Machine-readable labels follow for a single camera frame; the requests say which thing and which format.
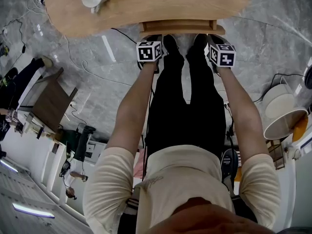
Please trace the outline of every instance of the leg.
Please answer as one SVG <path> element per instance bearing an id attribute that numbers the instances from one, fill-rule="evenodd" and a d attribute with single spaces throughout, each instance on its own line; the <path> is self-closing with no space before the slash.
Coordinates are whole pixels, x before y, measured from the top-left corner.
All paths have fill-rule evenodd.
<path id="1" fill-rule="evenodd" d="M 221 159 L 226 131 L 225 113 L 223 99 L 215 89 L 214 76 L 204 56 L 206 44 L 205 35 L 197 36 L 186 56 L 192 81 L 192 140 L 194 145 Z"/>
<path id="2" fill-rule="evenodd" d="M 0 107 L 5 109 L 16 109 L 19 105 L 19 99 L 25 88 L 34 76 L 35 72 L 44 66 L 42 59 L 32 59 L 31 63 L 25 67 L 6 87 Z"/>
<path id="3" fill-rule="evenodd" d="M 172 38 L 171 36 L 164 38 L 165 47 L 167 37 Z M 183 98 L 181 84 L 184 58 L 178 52 L 175 41 L 174 44 L 176 47 L 174 51 L 166 47 L 169 54 L 164 57 L 164 70 L 158 78 L 155 96 L 149 110 L 147 157 L 163 148 L 184 144 L 185 140 L 182 134 L 185 133 L 183 119 L 187 104 Z"/>
<path id="4" fill-rule="evenodd" d="M 89 134 L 92 134 L 96 129 L 94 127 L 85 126 L 83 128 L 82 134 L 80 136 L 78 147 L 75 151 L 74 158 L 79 161 L 84 161 L 84 157 L 87 151 L 87 142 L 89 138 Z"/>

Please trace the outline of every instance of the person in black clothes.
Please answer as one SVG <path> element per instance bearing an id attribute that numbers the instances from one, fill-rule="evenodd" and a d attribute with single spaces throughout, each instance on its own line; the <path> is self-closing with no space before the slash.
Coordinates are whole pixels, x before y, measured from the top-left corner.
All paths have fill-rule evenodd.
<path id="1" fill-rule="evenodd" d="M 22 133 L 22 123 L 19 121 L 16 109 L 19 105 L 19 99 L 25 88 L 34 76 L 35 72 L 41 67 L 52 67 L 52 61 L 45 56 L 38 59 L 32 59 L 31 63 L 25 67 L 7 87 L 0 92 L 0 141 L 3 141 L 6 133 L 11 126 L 15 127 L 15 132 Z M 8 122 L 5 120 L 6 114 L 11 114 L 17 122 Z"/>

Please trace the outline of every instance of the floor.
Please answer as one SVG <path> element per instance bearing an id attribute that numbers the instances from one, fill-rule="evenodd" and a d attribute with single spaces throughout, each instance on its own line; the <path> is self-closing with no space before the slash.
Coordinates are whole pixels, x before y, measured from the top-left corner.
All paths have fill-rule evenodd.
<path id="1" fill-rule="evenodd" d="M 79 118 L 97 128 L 97 137 L 107 140 L 111 135 L 117 108 L 133 82 L 139 69 L 137 67 L 136 49 L 133 42 L 115 30 L 107 30 L 87 38 L 70 38 L 69 59 L 66 39 L 50 23 L 44 15 L 45 10 L 35 8 L 38 13 L 26 9 L 26 0 L 0 0 L 0 26 L 3 27 L 11 19 L 20 18 L 23 41 L 26 52 L 15 63 L 19 70 L 23 69 L 37 55 L 46 55 L 53 59 L 55 68 L 52 73 L 63 67 L 65 72 L 59 79 L 62 87 L 70 93 L 76 86 L 75 97 Z M 34 8 L 32 0 L 28 7 Z M 236 67 L 233 72 L 253 100 L 261 97 L 268 89 L 275 73 L 304 74 L 312 56 L 312 0 L 251 0 L 236 17 L 219 20 L 225 30 L 224 36 L 236 46 Z M 14 22 L 6 27 L 7 33 L 0 36 L 10 48 L 9 56 L 1 57 L 1 73 L 4 75 L 20 55 L 23 44 L 20 41 L 20 24 Z M 139 40 L 138 25 L 129 25 L 120 30 L 133 40 Z M 111 58 L 102 36 L 112 49 Z M 183 56 L 193 42 L 194 35 L 177 35 L 178 45 Z M 82 68 L 82 61 L 88 63 L 87 70 Z M 158 75 L 154 77 L 154 87 Z M 215 86 L 218 91 L 224 91 L 221 79 L 215 75 Z M 286 77 L 286 81 L 295 91 L 299 84 L 303 86 L 302 77 Z M 182 72 L 184 98 L 190 100 L 191 80 L 188 63 Z M 300 106 L 311 103 L 311 93 L 304 87 L 297 95 Z M 78 119 L 68 109 L 62 125 L 65 128 L 76 129 Z M 231 118 L 226 114 L 227 125 Z"/>

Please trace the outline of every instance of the shirt sleeve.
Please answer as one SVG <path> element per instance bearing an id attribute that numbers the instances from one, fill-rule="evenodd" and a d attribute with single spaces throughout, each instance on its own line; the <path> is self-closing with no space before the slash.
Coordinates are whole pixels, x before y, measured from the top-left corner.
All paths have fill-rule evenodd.
<path id="1" fill-rule="evenodd" d="M 258 154 L 244 163 L 239 195 L 254 213 L 258 224 L 272 228 L 280 205 L 280 187 L 269 155 Z"/>
<path id="2" fill-rule="evenodd" d="M 104 150 L 83 195 L 83 212 L 95 234 L 111 233 L 118 207 L 132 195 L 133 155 L 118 147 Z"/>

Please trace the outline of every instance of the table top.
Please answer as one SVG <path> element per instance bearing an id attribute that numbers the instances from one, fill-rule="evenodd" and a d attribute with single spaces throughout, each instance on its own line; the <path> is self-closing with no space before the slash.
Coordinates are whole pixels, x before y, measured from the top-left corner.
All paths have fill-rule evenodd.
<path id="1" fill-rule="evenodd" d="M 249 0 L 108 0 L 92 14 L 81 0 L 45 0 L 52 23 L 68 37 L 155 20 L 217 20 L 236 15 Z"/>

